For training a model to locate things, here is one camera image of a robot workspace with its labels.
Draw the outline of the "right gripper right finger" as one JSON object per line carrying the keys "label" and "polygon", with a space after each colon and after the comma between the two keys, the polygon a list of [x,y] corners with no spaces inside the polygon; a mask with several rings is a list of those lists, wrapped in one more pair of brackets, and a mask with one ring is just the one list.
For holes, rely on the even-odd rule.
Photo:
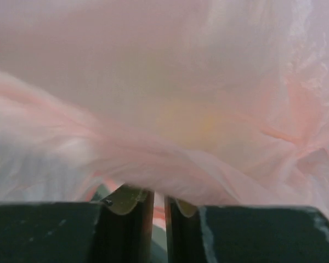
{"label": "right gripper right finger", "polygon": [[329,221],[312,207],[165,200],[169,262],[329,262]]}

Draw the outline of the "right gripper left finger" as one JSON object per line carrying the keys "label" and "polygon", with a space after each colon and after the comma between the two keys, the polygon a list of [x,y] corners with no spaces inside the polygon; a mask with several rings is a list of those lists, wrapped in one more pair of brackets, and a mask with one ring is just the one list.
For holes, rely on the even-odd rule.
{"label": "right gripper left finger", "polygon": [[149,262],[153,206],[127,186],[95,202],[0,203],[0,262]]}

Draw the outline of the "yellow mango from bag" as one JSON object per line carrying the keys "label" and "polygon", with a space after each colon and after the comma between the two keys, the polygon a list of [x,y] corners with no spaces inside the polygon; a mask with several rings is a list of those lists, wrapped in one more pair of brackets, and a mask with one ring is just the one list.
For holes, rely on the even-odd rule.
{"label": "yellow mango from bag", "polygon": [[213,151],[225,141],[225,121],[213,106],[174,99],[158,106],[154,129],[174,143],[196,150]]}

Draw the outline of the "pink plastic bag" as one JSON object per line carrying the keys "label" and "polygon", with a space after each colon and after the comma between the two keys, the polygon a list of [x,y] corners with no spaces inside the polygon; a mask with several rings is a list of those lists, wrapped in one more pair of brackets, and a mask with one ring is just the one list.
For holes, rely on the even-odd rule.
{"label": "pink plastic bag", "polygon": [[[161,136],[174,99],[216,108],[225,141]],[[0,201],[123,182],[329,218],[329,1],[0,1]]]}

